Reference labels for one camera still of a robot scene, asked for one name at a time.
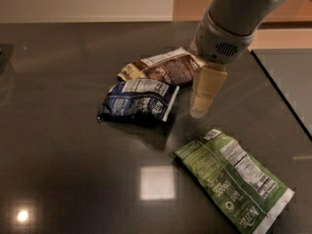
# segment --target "green bag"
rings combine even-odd
[[[217,129],[174,154],[243,234],[266,233],[294,194]]]

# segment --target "snack bag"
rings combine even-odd
[[[216,129],[175,155],[242,234],[266,233],[294,194],[235,138]]]
[[[195,70],[204,64],[202,60],[179,48],[163,55],[132,62],[122,68],[117,76],[124,81],[148,78],[184,87],[192,84]]]
[[[178,86],[151,79],[121,82],[110,89],[97,118],[100,122],[166,122],[178,90]]]

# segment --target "robotic hand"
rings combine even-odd
[[[263,19],[284,1],[213,0],[191,43],[191,51],[207,62],[194,76],[191,116],[207,113],[226,79],[225,64],[243,54]]]

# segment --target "dark blue chip bag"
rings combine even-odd
[[[178,90],[179,86],[151,79],[118,83],[109,90],[97,118],[100,122],[166,122]]]

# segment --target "gray surface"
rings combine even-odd
[[[312,135],[312,50],[254,50],[292,109]]]
[[[239,139],[296,191],[269,233],[312,233],[312,144],[249,53],[228,66],[204,119],[188,115],[187,88],[170,124],[98,123],[98,108],[124,64],[187,47],[196,26],[0,25],[0,43],[15,48],[0,84],[7,91],[0,107],[1,234],[20,228],[31,234],[237,233],[170,155],[212,126]],[[146,173],[149,184],[163,184],[151,195],[169,198],[141,198]],[[31,226],[16,225],[21,207],[32,212]]]

